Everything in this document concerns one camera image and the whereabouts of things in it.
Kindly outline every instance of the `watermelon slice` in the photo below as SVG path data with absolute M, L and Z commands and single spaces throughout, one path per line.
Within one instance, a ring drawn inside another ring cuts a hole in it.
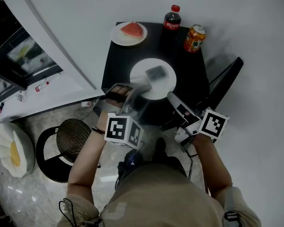
M 138 39 L 143 38 L 144 31 L 141 28 L 141 26 L 136 22 L 131 22 L 130 24 L 125 25 L 124 27 L 121 28 L 121 31 L 129 37 L 138 38 Z

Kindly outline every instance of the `white plate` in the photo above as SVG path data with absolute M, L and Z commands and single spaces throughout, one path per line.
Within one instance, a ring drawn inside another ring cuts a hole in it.
M 152 83 L 152 89 L 144 94 L 142 97 L 150 99 L 150 100 L 158 100 L 167 97 L 167 93 L 172 92 L 177 83 L 177 77 L 175 71 L 172 67 L 167 64 L 165 61 L 156 58 L 148 58 L 142 61 L 139 61 L 133 67 L 130 75 L 131 83 L 142 83 L 148 84 L 149 80 L 146 75 L 146 71 L 156 66 L 162 66 L 166 77 L 158 80 L 155 83 Z
M 125 22 L 125 23 L 121 23 L 117 26 L 115 26 L 112 31 L 110 32 L 110 38 L 112 40 L 112 42 L 118 44 L 118 45 L 123 45 L 123 46 L 131 46 L 131 45 L 135 45 L 138 43 L 141 43 L 147 36 L 147 29 L 142 25 L 139 24 L 142 29 L 143 29 L 143 38 L 138 39 L 138 38 L 132 38 L 129 36 L 126 36 L 125 34 L 123 34 L 123 32 L 120 30 L 122 27 L 124 27 L 125 25 L 130 24 L 131 22 Z

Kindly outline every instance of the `hand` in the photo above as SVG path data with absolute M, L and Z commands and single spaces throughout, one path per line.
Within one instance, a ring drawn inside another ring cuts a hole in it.
M 194 146 L 203 146 L 203 145 L 208 145 L 212 144 L 212 139 L 204 134 L 197 134 L 193 138 L 193 145 Z
M 132 90 L 131 87 L 116 86 L 115 88 L 112 89 L 112 92 L 128 96 L 130 94 L 131 90 Z M 109 103 L 109 104 L 112 104 L 114 106 L 117 106 L 119 108 L 122 108 L 123 104 L 124 104 L 122 102 L 117 102 L 116 100 L 113 100 L 113 99 L 110 99 L 110 98 L 107 98 L 105 100 L 105 102 Z M 101 115 L 100 115 L 99 120 L 98 120 L 98 123 L 97 123 L 97 128 L 99 130 L 102 130 L 102 131 L 106 130 L 107 119 L 108 119 L 107 111 L 102 110 Z

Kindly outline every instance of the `round stool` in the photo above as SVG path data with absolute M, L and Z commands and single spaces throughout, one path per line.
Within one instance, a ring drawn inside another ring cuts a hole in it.
M 36 159 L 43 174 L 55 182 L 66 183 L 71 166 L 59 157 L 64 157 L 74 163 L 90 133 L 90 128 L 78 119 L 67 119 L 60 126 L 43 131 L 36 146 Z M 56 141 L 60 154 L 45 160 L 44 145 L 47 139 L 54 134 L 57 134 Z

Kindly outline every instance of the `person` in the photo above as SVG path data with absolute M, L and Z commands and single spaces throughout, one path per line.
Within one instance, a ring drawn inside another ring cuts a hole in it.
M 116 87 L 114 92 L 127 95 L 129 89 Z M 122 107 L 115 100 L 106 102 Z M 159 139 L 153 162 L 135 164 L 129 169 L 125 162 L 118 188 L 99 215 L 91 187 L 106 143 L 101 131 L 106 129 L 107 117 L 107 112 L 101 113 L 98 130 L 91 132 L 71 169 L 64 199 L 65 213 L 57 227 L 261 226 L 239 188 L 232 186 L 231 176 L 211 139 L 202 134 L 194 136 L 192 143 L 211 195 L 186 177 L 178 159 L 166 156 L 164 140 Z

